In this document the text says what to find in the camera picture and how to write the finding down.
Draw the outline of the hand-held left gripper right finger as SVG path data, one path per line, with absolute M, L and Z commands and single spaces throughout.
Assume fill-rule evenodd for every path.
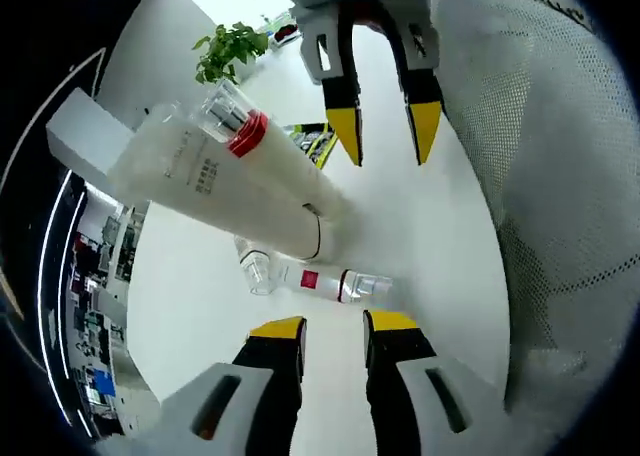
M 503 455 L 497 391 L 436 352 L 400 312 L 363 312 L 366 397 L 379 455 Z

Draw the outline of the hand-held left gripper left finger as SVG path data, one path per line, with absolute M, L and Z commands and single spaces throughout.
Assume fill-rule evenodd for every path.
M 287 455 L 301 408 L 306 319 L 250 331 L 230 363 L 216 363 L 162 405 L 167 455 Z

